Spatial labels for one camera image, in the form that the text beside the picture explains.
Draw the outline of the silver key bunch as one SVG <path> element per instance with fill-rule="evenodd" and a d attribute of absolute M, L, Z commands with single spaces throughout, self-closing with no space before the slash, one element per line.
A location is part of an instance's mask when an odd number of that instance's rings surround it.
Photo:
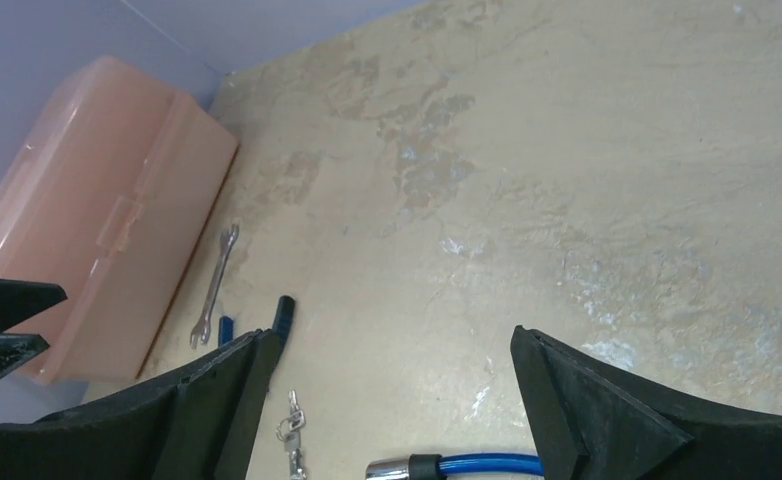
<path fill-rule="evenodd" d="M 289 414 L 278 424 L 276 435 L 288 457 L 289 479 L 306 480 L 301 443 L 301 430 L 306 424 L 305 412 L 299 405 L 295 390 L 288 392 L 288 401 Z"/>

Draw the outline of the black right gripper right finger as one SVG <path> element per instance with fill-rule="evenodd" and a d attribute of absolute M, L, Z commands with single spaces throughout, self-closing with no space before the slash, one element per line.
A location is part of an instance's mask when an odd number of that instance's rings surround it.
<path fill-rule="evenodd" d="M 782 415 L 599 361 L 539 330 L 510 352 L 547 479 L 782 479 Z"/>

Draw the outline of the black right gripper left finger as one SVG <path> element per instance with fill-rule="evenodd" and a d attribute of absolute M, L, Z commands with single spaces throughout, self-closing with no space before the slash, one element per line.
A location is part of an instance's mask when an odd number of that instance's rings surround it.
<path fill-rule="evenodd" d="M 32 424 L 0 424 L 0 479 L 243 479 L 280 344 L 246 333 Z"/>

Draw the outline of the blue cable lock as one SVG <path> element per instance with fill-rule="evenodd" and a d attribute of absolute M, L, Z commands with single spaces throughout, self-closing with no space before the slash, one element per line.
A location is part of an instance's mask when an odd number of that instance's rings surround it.
<path fill-rule="evenodd" d="M 518 453 L 469 453 L 451 456 L 412 454 L 370 463 L 366 479 L 448 479 L 478 474 L 525 474 L 544 477 L 536 455 Z"/>

